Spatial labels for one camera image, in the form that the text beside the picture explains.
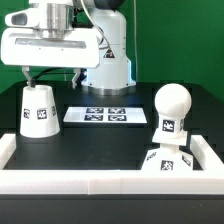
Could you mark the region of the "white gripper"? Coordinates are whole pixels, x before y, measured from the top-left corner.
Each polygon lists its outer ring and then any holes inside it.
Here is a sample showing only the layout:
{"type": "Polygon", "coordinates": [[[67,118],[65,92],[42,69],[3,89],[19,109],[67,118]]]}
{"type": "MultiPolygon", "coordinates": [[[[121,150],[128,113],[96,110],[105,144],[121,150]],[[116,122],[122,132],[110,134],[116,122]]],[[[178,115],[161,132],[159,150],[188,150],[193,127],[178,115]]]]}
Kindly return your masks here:
{"type": "Polygon", "coordinates": [[[1,60],[6,65],[23,66],[22,73],[32,88],[36,81],[29,66],[74,68],[72,89],[77,86],[80,68],[95,68],[100,61],[95,32],[82,28],[68,32],[62,40],[39,38],[33,29],[7,28],[1,39],[1,60]]]}

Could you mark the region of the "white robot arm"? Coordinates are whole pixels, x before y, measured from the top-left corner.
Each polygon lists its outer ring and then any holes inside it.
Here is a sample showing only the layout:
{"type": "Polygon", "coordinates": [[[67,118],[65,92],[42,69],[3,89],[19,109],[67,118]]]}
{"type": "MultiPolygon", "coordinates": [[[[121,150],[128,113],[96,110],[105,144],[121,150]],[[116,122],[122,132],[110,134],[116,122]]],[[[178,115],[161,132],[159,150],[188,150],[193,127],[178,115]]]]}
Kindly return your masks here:
{"type": "Polygon", "coordinates": [[[28,0],[25,10],[5,16],[1,60],[20,66],[85,69],[83,89],[120,95],[133,89],[126,55],[125,0],[28,0]]]}

